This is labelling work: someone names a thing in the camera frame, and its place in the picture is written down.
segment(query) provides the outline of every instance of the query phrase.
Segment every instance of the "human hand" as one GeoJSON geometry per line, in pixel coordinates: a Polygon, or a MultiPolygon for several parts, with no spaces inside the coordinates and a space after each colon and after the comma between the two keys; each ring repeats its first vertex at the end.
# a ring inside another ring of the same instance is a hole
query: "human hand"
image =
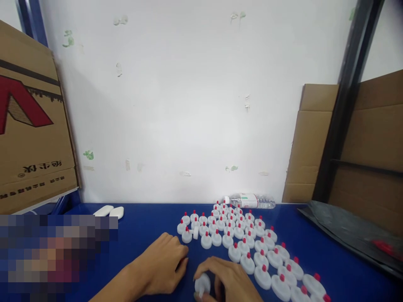
{"type": "Polygon", "coordinates": [[[225,287],[226,301],[263,302],[255,286],[241,265],[234,262],[225,261],[217,257],[207,258],[206,261],[198,266],[196,273],[194,274],[194,279],[200,278],[202,273],[205,271],[211,271],[213,274],[215,274],[214,289],[216,298],[214,299],[209,294],[204,293],[202,299],[200,299],[199,293],[195,293],[194,298],[196,301],[221,302],[222,283],[225,287]]]}
{"type": "Polygon", "coordinates": [[[177,236],[164,233],[128,264],[136,278],[144,282],[142,295],[171,294],[185,275],[188,251],[177,236]]]}

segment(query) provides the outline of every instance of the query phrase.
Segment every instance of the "red object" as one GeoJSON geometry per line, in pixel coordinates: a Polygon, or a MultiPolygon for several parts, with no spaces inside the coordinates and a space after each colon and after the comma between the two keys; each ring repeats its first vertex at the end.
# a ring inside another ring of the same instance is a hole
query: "red object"
{"type": "Polygon", "coordinates": [[[301,286],[301,292],[303,294],[308,294],[308,290],[306,289],[305,285],[301,286]]]}
{"type": "Polygon", "coordinates": [[[324,300],[324,302],[331,302],[331,301],[332,301],[332,299],[329,297],[328,294],[325,294],[325,295],[323,296],[323,300],[324,300]]]}

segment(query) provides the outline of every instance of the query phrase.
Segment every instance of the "bottle label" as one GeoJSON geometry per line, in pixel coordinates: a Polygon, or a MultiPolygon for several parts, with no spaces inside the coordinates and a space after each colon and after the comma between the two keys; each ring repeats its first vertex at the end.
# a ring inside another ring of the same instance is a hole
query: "bottle label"
{"type": "Polygon", "coordinates": [[[257,197],[256,195],[249,193],[241,193],[241,208],[257,208],[257,197]]]}

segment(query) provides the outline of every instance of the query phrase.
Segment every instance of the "red logo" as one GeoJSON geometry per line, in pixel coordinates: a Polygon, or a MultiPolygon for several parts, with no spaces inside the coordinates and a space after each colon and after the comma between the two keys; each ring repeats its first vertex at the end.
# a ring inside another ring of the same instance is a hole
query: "red logo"
{"type": "Polygon", "coordinates": [[[5,132],[7,112],[13,119],[32,127],[53,125],[21,81],[0,76],[0,135],[5,132]]]}

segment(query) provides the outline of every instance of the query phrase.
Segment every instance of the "red nozzle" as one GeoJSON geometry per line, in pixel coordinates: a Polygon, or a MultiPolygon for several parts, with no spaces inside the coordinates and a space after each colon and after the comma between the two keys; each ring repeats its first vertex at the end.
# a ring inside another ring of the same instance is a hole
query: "red nozzle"
{"type": "Polygon", "coordinates": [[[308,290],[306,289],[305,285],[301,286],[301,292],[303,294],[308,294],[308,290]]]}

